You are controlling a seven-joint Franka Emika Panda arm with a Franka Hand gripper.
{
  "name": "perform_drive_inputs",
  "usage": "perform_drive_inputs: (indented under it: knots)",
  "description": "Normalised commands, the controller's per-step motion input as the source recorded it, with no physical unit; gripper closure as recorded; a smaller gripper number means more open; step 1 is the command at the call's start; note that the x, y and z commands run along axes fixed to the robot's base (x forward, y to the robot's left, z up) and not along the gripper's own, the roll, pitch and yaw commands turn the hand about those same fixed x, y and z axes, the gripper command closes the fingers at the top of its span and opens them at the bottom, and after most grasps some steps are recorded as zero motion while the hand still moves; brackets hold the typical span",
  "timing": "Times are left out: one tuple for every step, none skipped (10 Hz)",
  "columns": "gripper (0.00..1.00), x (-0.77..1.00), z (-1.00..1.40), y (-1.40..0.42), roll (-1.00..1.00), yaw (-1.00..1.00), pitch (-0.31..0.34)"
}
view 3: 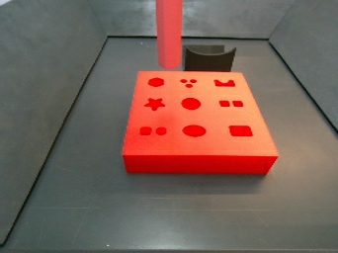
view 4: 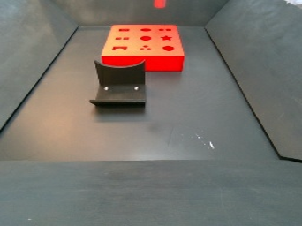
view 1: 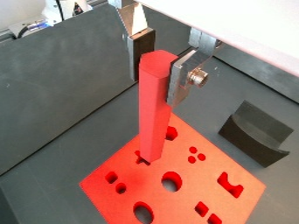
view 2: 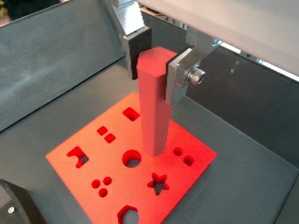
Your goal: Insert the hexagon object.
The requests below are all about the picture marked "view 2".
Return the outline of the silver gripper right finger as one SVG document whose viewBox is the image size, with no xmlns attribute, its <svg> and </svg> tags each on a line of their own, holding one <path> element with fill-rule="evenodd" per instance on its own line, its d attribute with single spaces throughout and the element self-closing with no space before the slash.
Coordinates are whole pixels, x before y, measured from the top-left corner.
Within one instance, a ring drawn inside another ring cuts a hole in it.
<svg viewBox="0 0 299 224">
<path fill-rule="evenodd" d="M 200 69 L 201 60 L 217 48 L 221 41 L 188 27 L 185 42 L 190 45 L 166 63 L 165 102 L 173 106 L 184 97 L 188 85 L 201 84 L 205 72 Z"/>
</svg>

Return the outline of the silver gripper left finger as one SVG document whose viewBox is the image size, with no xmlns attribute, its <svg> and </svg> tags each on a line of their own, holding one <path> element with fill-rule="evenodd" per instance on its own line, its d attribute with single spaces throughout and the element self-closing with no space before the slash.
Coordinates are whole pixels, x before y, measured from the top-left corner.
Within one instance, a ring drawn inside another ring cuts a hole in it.
<svg viewBox="0 0 299 224">
<path fill-rule="evenodd" d="M 152 46 L 152 30 L 145 26 L 138 3 L 134 0 L 110 0 L 110 4 L 125 52 L 128 77 L 134 80 L 138 54 Z"/>
</svg>

